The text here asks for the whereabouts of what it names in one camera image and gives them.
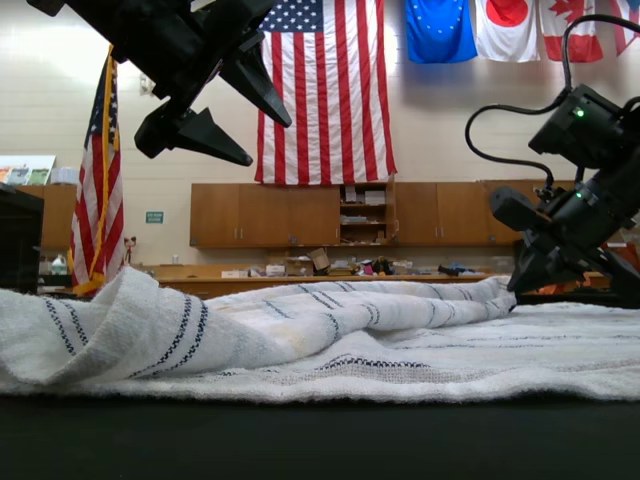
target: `wooden counter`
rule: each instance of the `wooden counter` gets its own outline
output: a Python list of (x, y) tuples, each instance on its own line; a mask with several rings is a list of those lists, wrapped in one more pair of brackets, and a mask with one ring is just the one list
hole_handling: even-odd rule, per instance
[(408, 281), (421, 283), (474, 283), (493, 275), (394, 275), (385, 277), (252, 277), (252, 278), (157, 278), (162, 287), (173, 288), (181, 292), (195, 295), (202, 299), (216, 298), (234, 293), (249, 292), (261, 288), (279, 287), (299, 283), (316, 282), (373, 282), (373, 281)]

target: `red maple leaf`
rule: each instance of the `red maple leaf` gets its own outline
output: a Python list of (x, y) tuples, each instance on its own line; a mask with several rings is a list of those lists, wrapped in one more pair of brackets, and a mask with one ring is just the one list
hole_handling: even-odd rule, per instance
[(556, 0), (556, 3), (549, 10), (555, 12), (557, 17), (569, 12), (569, 16), (566, 18), (567, 23), (571, 23), (587, 13), (584, 0)]

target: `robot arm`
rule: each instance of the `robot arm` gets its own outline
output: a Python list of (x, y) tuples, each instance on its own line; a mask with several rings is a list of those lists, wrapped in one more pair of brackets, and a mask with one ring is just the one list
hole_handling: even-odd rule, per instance
[(131, 60), (170, 100), (151, 113), (136, 134), (137, 147), (154, 158), (184, 148), (249, 166), (251, 157), (191, 105), (220, 75), (276, 122), (289, 117), (262, 62), (258, 26), (275, 0), (216, 0), (192, 12), (190, 0), (28, 0), (55, 16), (67, 4), (114, 46), (118, 62)]
[[(611, 280), (611, 288), (631, 303), (640, 304), (640, 272), (615, 253), (601, 246), (621, 228), (635, 226), (640, 211), (640, 97), (619, 107), (580, 85), (573, 88), (568, 61), (568, 37), (575, 26), (586, 21), (603, 21), (640, 32), (640, 26), (607, 15), (589, 15), (576, 20), (564, 35), (566, 87), (551, 105), (537, 111), (510, 106), (485, 107), (537, 115), (555, 110), (529, 143), (539, 154), (558, 154), (578, 168), (576, 185), (568, 192), (552, 185), (539, 194), (535, 207), (515, 190), (504, 187), (494, 192), (494, 216), (523, 232), (525, 248), (511, 278), (509, 289), (517, 293), (546, 285), (583, 278), (595, 270)], [(467, 141), (471, 122), (467, 125)], [(522, 161), (495, 159), (503, 163)], [(585, 169), (598, 172), (583, 182)]]

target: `white wall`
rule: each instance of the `white wall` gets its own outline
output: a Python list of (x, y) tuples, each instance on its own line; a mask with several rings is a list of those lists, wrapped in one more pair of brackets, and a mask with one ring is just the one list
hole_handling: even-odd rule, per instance
[[(608, 56), (574, 68), (576, 81), (624, 102), (640, 93), (640, 42), (615, 57), (611, 31), (601, 29)], [(468, 151), (463, 130), (469, 114), (487, 103), (546, 105), (562, 87), (559, 64), (500, 64), (482, 59), (457, 65), (408, 62), (404, 1), (387, 0), (389, 96), (398, 180), (473, 181), (531, 178), (535, 170), (485, 162)], [(0, 3), (0, 155), (55, 154), (58, 166), (79, 167), (106, 42), (66, 8), (51, 19), (25, 0)], [(254, 168), (182, 151), (155, 160), (139, 153), (133, 135), (159, 103), (139, 94), (139, 72), (120, 69), (120, 127), (123, 143), (126, 233), (137, 235), (137, 261), (169, 263), (258, 262), (259, 251), (202, 253), (188, 246), (192, 182), (251, 182)], [(256, 109), (222, 80), (199, 98), (218, 123), (249, 153), (256, 153)], [(220, 112), (230, 112), (220, 117)], [(536, 158), (527, 143), (543, 119), (491, 113), (474, 130), (483, 149), (515, 158)], [(571, 178), (568, 162), (547, 158), (558, 178)], [(165, 225), (144, 224), (147, 210), (164, 210)]]

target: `european union flag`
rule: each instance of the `european union flag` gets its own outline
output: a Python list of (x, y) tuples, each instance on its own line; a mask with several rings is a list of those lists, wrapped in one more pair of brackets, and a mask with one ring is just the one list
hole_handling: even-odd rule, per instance
[(406, 0), (409, 59), (456, 63), (478, 55), (468, 0)]

